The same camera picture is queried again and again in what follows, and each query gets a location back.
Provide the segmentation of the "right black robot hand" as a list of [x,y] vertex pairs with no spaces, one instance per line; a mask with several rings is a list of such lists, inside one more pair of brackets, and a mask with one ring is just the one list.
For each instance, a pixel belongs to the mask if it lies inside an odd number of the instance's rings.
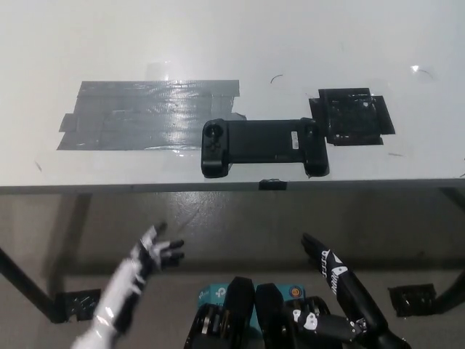
[[389,330],[387,320],[367,289],[332,249],[308,233],[303,234],[302,245],[335,294],[344,315],[318,315],[311,310],[295,309],[292,316],[300,329],[345,343],[356,342],[365,348],[407,346]]

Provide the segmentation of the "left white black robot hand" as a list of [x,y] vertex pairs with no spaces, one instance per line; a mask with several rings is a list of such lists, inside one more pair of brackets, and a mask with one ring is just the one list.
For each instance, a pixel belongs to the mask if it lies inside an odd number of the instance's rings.
[[131,325],[135,308],[147,280],[167,267],[178,266],[185,254],[183,240],[161,241],[152,225],[139,238],[106,286],[94,312],[93,324],[124,333]]

